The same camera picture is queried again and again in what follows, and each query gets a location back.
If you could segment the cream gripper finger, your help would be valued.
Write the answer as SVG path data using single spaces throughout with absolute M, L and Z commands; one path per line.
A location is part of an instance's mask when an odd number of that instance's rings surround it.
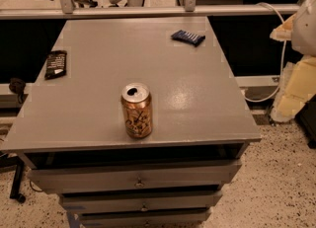
M 293 14 L 287 18 L 281 25 L 273 29 L 270 34 L 270 38 L 277 41 L 288 41 L 291 40 L 291 33 L 293 30 L 293 21 L 296 15 Z
M 287 62 L 271 110 L 272 120 L 292 120 L 315 94 L 316 58 L 304 55 L 297 63 Z

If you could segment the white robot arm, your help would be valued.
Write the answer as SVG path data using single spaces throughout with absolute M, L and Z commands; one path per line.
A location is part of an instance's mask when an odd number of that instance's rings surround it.
M 274 121 L 288 122 L 316 94 L 316 0 L 305 0 L 270 38 L 290 40 L 292 49 L 303 55 L 297 63 L 286 64 L 271 111 Z

